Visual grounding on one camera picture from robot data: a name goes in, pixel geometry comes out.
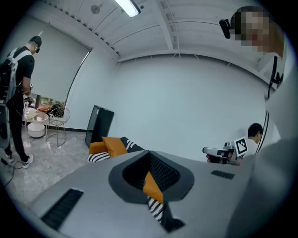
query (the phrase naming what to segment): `sofa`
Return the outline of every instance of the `sofa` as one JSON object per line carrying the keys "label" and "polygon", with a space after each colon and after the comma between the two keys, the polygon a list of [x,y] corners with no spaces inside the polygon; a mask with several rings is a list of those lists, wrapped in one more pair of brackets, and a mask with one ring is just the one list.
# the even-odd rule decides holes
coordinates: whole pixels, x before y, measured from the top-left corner
{"label": "sofa", "polygon": [[102,137],[103,141],[91,143],[88,163],[113,158],[126,153],[143,151],[144,149],[126,137]]}

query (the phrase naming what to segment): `gray floor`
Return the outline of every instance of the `gray floor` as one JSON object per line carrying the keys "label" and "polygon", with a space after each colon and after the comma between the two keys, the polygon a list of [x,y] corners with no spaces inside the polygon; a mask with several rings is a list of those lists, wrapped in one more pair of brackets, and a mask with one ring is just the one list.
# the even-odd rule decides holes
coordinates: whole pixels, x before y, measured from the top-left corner
{"label": "gray floor", "polygon": [[[63,177],[75,171],[87,163],[88,146],[85,143],[84,132],[66,132],[67,141],[57,147],[57,137],[52,136],[47,141],[45,137],[28,138],[23,130],[23,144],[27,154],[34,155],[34,161],[28,169],[15,170],[13,180],[6,187],[11,198],[14,198],[24,205],[30,203],[45,189],[57,183]],[[12,150],[15,161],[20,161],[20,157]],[[0,156],[4,159],[5,153],[1,149]],[[0,163],[1,180],[3,183],[9,181],[13,169]]]}

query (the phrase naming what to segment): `white backdrop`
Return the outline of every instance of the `white backdrop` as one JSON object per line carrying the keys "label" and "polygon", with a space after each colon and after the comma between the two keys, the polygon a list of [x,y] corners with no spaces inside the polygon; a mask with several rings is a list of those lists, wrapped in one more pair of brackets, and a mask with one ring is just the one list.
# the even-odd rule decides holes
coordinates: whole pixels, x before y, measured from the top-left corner
{"label": "white backdrop", "polygon": [[227,64],[186,55],[122,63],[111,79],[109,136],[201,161],[203,147],[247,136],[251,124],[263,126],[267,85]]}
{"label": "white backdrop", "polygon": [[[1,62],[10,51],[25,45],[45,26],[43,22],[25,16],[14,28],[1,50]],[[50,26],[43,31],[41,38],[41,50],[34,55],[32,92],[65,101],[75,74],[89,49]]]}

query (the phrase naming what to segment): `black pants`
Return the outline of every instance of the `black pants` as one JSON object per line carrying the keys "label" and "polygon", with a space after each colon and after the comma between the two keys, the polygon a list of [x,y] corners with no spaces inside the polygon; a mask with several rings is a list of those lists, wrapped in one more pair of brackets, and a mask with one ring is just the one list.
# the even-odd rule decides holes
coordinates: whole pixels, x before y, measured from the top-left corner
{"label": "black pants", "polygon": [[[9,124],[11,134],[14,140],[14,147],[23,162],[28,161],[28,156],[25,154],[22,141],[22,116],[23,116],[23,92],[16,91],[14,97],[8,102],[9,109]],[[7,155],[11,155],[12,151],[9,146],[5,149]]]}

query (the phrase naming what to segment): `backpack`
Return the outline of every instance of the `backpack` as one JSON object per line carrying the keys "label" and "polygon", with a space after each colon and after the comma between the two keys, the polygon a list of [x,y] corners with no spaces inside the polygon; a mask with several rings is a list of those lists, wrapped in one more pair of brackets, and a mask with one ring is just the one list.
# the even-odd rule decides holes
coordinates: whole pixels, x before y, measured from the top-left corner
{"label": "backpack", "polygon": [[9,114],[7,103],[14,96],[17,86],[15,73],[18,68],[18,61],[26,55],[32,55],[29,50],[25,50],[14,58],[14,53],[19,48],[14,49],[3,63],[0,64],[0,147],[7,148],[10,141]]}
{"label": "backpack", "polygon": [[19,48],[14,49],[6,60],[0,65],[0,103],[7,104],[7,102],[14,96],[17,86],[22,84],[22,81],[17,85],[15,80],[15,73],[18,68],[18,61],[26,55],[32,55],[29,50],[25,50],[14,58],[14,53]]}

